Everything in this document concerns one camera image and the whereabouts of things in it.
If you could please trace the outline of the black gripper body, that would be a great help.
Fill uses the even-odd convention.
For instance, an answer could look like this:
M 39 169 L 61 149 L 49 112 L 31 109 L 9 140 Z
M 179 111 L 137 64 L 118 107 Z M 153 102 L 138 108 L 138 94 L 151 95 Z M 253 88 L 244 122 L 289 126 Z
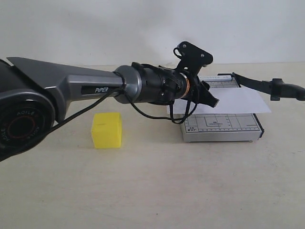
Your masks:
M 206 92 L 209 91 L 209 84 L 200 80 L 198 76 L 193 76 L 189 71 L 183 71 L 186 79 L 189 81 L 190 89 L 184 100 L 191 100 L 193 103 L 205 103 Z

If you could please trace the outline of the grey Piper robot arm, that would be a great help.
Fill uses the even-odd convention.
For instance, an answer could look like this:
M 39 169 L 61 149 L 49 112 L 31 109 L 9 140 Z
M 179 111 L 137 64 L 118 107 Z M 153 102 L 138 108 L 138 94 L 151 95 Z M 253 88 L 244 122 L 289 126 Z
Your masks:
M 113 71 L 21 57 L 0 62 L 0 158 L 6 160 L 37 146 L 44 138 L 87 111 L 67 116 L 74 102 L 107 98 L 121 104 L 173 106 L 187 101 L 185 117 L 200 104 L 216 107 L 207 83 L 198 77 L 202 64 L 166 68 L 133 62 Z

